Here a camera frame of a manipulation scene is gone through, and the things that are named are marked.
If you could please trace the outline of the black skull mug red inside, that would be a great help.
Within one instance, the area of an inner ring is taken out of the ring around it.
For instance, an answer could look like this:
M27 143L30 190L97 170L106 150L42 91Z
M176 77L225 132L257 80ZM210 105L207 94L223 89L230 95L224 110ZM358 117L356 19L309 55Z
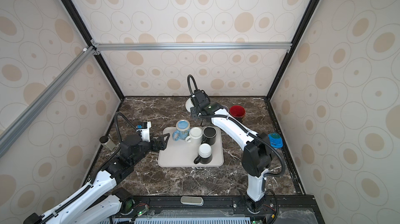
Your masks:
M240 123L243 122L243 119L246 115L245 108L240 105L234 105L234 106L230 107L229 113L232 115L233 118L235 118Z

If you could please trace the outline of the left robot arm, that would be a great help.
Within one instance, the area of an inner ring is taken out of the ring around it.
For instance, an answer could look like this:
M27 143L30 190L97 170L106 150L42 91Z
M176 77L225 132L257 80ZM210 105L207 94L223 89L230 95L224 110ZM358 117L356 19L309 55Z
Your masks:
M31 214L25 224L71 224L96 200L125 180L134 167L150 152L166 149L170 134L142 140L139 134L129 135L98 170L97 174L76 193L42 215Z

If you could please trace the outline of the white ribbed mug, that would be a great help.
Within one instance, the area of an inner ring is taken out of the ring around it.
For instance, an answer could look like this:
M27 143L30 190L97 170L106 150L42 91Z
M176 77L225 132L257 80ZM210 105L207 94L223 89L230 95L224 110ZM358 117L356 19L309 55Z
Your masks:
M191 112L191 109L194 108L191 98L185 102L185 108L188 112Z

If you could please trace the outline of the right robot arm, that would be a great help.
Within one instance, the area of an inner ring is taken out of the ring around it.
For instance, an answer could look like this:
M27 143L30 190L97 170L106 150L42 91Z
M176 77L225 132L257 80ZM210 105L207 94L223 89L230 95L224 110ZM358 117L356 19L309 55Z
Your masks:
M268 145L260 140L257 132L237 121L222 105L212 102L203 90L191 92L191 114L209 119L211 123L227 133L242 149L242 167L248 173L247 195L253 202L265 195L265 174L272 160Z

